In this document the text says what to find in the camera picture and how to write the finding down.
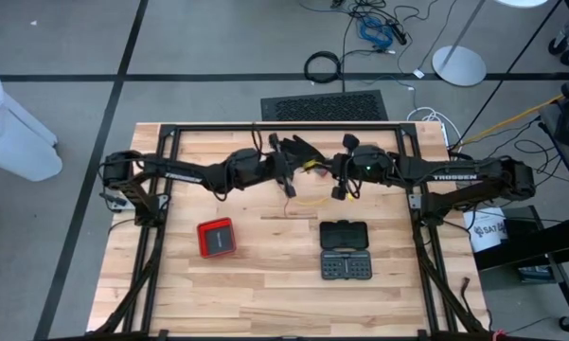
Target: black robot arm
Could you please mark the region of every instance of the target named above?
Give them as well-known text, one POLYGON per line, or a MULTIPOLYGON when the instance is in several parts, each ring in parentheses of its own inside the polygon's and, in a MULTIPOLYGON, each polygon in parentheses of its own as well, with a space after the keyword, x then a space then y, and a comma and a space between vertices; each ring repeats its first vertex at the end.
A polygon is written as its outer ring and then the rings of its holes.
POLYGON ((276 180, 289 198, 296 193, 293 170, 305 160, 323 158, 319 152, 300 138, 285 139, 283 145, 276 134, 269 136, 273 151, 263 153, 248 148, 230 154, 223 162, 201 166, 172 161, 156 154, 135 151, 112 153, 102 164, 105 188, 120 191, 135 208, 135 224, 156 226, 163 220, 159 196, 150 196, 142 184, 153 177, 169 178, 203 186, 219 200, 234 188, 244 190, 266 181, 276 180))
POLYGON ((433 181, 475 181, 476 184, 446 194, 415 195, 421 220, 442 224, 451 209, 504 198, 522 201, 535 194, 532 169, 510 157, 483 160, 427 161, 419 157, 386 153, 383 149, 364 145, 353 135, 344 138, 347 153, 337 153, 327 161, 328 170, 338 180, 331 196, 344 200, 348 193, 359 197, 362 182, 412 188, 433 181), (351 180, 359 185, 352 188, 351 180))

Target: black floor mat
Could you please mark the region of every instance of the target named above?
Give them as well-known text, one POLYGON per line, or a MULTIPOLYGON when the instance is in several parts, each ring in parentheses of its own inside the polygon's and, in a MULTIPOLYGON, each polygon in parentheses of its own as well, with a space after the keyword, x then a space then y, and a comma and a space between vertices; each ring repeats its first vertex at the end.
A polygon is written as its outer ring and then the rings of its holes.
POLYGON ((388 120, 381 91, 356 91, 261 100, 264 121, 388 120))

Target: white trash can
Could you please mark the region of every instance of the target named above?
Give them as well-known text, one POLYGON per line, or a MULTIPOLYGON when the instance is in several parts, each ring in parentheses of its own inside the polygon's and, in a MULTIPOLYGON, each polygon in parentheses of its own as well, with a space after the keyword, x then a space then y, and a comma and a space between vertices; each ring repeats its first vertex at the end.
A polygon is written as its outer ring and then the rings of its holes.
POLYGON ((25 124, 9 110, 5 96, 0 83, 0 168, 30 181, 42 181, 58 174, 62 161, 46 140, 46 135, 52 133, 31 115, 25 117, 25 124), (32 126, 44 129, 35 132, 30 129, 32 126))

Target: wooden tabletop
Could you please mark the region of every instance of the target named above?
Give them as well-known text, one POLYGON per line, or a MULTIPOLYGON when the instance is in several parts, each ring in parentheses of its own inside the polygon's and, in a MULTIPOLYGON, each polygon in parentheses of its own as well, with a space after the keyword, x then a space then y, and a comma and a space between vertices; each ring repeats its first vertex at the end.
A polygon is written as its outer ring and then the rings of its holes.
MULTIPOLYGON (((159 127, 158 123, 137 124, 132 149, 155 153, 159 127)), ((439 124, 420 122, 417 128, 423 158, 448 159, 439 124)), ((263 132, 265 140, 268 133, 263 132)), ((278 136, 298 134, 324 155, 333 156, 344 151, 343 133, 278 132, 278 136)), ((345 133, 355 134, 361 144, 397 150, 393 133, 345 133)), ((251 146, 249 132, 184 132, 179 160, 219 163, 231 152, 251 146)), ((152 334, 168 329, 170 335, 414 336, 418 329, 429 330, 404 191, 364 184, 360 200, 340 202, 325 199, 333 186, 329 177, 297 173, 293 184, 297 197, 287 204, 275 181, 245 191, 233 190, 224 203, 202 187, 174 183, 152 334), (232 219, 238 250, 202 259, 196 227, 221 217, 232 219), (341 219, 364 221, 369 226, 370 280, 321 279, 318 226, 341 219)), ((429 187, 430 191, 447 192, 454 190, 454 183, 432 183, 429 187)), ((132 216, 116 214, 114 222, 132 216)), ((464 224, 456 212, 447 220, 464 224)), ((459 296, 462 278, 470 278, 467 299, 487 326, 467 233, 449 225, 438 230, 453 292, 459 296)), ((139 232, 139 227, 127 223, 109 236, 89 331, 105 321, 128 291, 139 232)), ((445 330, 435 286, 434 292, 440 329, 445 330)), ((143 297, 145 293, 137 304, 134 329, 140 325, 143 297)))

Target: yellow cable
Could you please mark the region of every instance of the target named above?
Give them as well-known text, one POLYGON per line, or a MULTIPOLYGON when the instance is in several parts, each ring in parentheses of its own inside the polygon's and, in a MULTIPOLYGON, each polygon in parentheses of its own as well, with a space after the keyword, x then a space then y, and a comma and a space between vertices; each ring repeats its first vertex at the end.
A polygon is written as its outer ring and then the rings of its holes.
POLYGON ((316 200, 316 201, 314 201, 314 202, 308 202, 308 203, 300 202, 300 201, 297 201, 297 200, 294 200, 293 202, 294 202, 295 204, 299 204, 299 205, 301 205, 301 206, 315 206, 315 205, 323 204, 323 203, 326 202, 328 199, 329 199, 329 197, 326 197, 326 198, 322 198, 322 199, 320 199, 320 200, 316 200))
POLYGON ((485 136, 485 135, 488 135, 488 134, 494 132, 495 130, 497 130, 497 129, 501 128, 501 127, 504 127, 504 126, 506 126, 506 125, 508 125, 508 124, 510 124, 510 123, 513 123, 513 122, 515 122, 515 121, 517 121, 517 120, 519 120, 519 119, 522 119, 523 117, 526 117, 526 116, 528 116, 528 115, 530 115, 530 114, 532 114, 532 113, 538 111, 539 109, 543 108, 545 105, 549 105, 549 104, 555 102, 556 100, 559 100, 559 99, 562 99, 562 98, 563 98, 563 95, 556 96, 556 97, 554 97, 554 98, 548 100, 547 102, 541 103, 541 104, 539 104, 539 105, 537 105, 537 106, 535 106, 535 107, 532 107, 532 108, 530 108, 530 109, 524 111, 523 113, 521 113, 521 114, 519 114, 519 115, 517 115, 517 116, 515 116, 515 117, 512 117, 512 118, 510 118, 510 119, 506 119, 506 120, 504 120, 503 122, 497 123, 497 124, 495 124, 494 126, 492 126, 492 127, 488 128, 488 129, 486 129, 485 131, 479 133, 478 135, 475 135, 475 136, 472 136, 472 137, 466 139, 463 143, 459 144, 459 145, 457 146, 457 148, 458 148, 458 147, 461 147, 461 146, 464 146, 464 145, 466 145, 466 144, 469 144, 470 142, 475 141, 476 139, 481 138, 481 137, 483 137, 483 136, 485 136))

